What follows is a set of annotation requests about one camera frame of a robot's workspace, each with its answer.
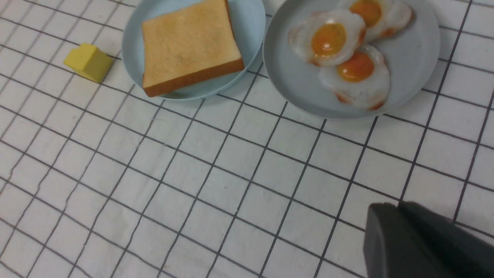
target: egg yolk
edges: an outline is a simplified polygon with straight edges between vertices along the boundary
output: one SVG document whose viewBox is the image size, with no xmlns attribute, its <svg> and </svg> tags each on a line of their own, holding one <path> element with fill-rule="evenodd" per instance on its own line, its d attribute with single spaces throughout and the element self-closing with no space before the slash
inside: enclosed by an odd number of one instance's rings
<svg viewBox="0 0 494 278">
<path fill-rule="evenodd" d="M 361 16 L 367 28 L 376 25 L 382 16 L 381 5 L 372 0 L 360 0 L 350 7 L 350 12 Z"/>
<path fill-rule="evenodd" d="M 328 58 L 340 52 L 345 42 L 346 31 L 341 23 L 325 24 L 312 37 L 312 51 L 318 58 Z"/>
<path fill-rule="evenodd" d="M 363 52 L 356 52 L 350 60 L 337 66 L 338 75 L 348 82 L 360 82 L 372 75 L 374 63 Z"/>
</svg>

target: fried egg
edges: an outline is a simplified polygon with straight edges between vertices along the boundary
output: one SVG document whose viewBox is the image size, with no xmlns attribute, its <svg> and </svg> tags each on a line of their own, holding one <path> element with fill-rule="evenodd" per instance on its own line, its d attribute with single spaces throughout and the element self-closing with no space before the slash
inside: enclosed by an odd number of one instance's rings
<svg viewBox="0 0 494 278">
<path fill-rule="evenodd" d="M 367 110 L 384 105 L 391 89 L 384 56 L 368 44 L 341 65 L 321 68 L 319 80 L 340 102 Z"/>
<path fill-rule="evenodd" d="M 365 42 L 391 37 L 413 19 L 412 9 L 400 0 L 342 0 L 339 8 L 349 9 L 364 19 Z"/>
<path fill-rule="evenodd" d="M 364 20 L 348 10 L 315 12 L 288 33 L 288 43 L 303 61 L 318 67 L 350 59 L 364 42 Z"/>
</svg>

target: toast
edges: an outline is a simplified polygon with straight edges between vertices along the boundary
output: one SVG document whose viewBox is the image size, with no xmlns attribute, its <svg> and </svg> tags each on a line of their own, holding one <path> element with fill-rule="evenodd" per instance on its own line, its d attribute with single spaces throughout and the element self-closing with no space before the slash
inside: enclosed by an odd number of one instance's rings
<svg viewBox="0 0 494 278">
<path fill-rule="evenodd" d="M 244 69 L 227 0 L 203 0 L 142 23 L 149 97 Z"/>
</svg>

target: plate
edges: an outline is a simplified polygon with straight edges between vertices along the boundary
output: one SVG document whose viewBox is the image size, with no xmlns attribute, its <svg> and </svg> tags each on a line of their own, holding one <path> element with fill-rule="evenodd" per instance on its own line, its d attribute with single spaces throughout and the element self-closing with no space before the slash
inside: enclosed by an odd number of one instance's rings
<svg viewBox="0 0 494 278">
<path fill-rule="evenodd" d="M 142 88 L 144 74 L 144 40 L 142 22 L 159 15 L 170 13 L 200 0 L 143 0 L 139 4 L 123 31 L 122 57 L 125 68 L 133 81 Z M 193 100 L 221 93 L 233 86 L 247 72 L 261 49 L 266 31 L 266 13 L 262 0 L 228 0 L 233 34 L 245 69 L 222 77 L 203 81 L 160 95 L 170 100 Z"/>
<path fill-rule="evenodd" d="M 266 33 L 263 55 L 269 78 L 289 102 L 328 119 L 363 119 L 395 109 L 410 100 L 429 80 L 439 58 L 439 26 L 425 0 L 403 0 L 415 20 L 398 35 L 371 42 L 386 58 L 391 92 L 378 110 L 367 111 L 340 103 L 319 82 L 319 69 L 301 61 L 288 45 L 288 31 L 313 11 L 336 8 L 338 0 L 287 0 L 274 15 Z"/>
</svg>

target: grid tablecloth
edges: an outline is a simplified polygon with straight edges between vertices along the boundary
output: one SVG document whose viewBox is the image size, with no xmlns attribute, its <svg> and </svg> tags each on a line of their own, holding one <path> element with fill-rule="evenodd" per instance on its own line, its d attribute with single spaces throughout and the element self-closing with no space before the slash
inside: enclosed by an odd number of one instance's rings
<svg viewBox="0 0 494 278">
<path fill-rule="evenodd" d="M 400 200 L 494 243 L 494 0 L 428 1 L 431 80 L 334 123 L 260 57 L 223 95 L 147 98 L 120 58 L 138 0 L 0 0 L 0 277 L 366 277 L 367 206 Z M 102 84 L 63 65 L 83 42 Z"/>
</svg>

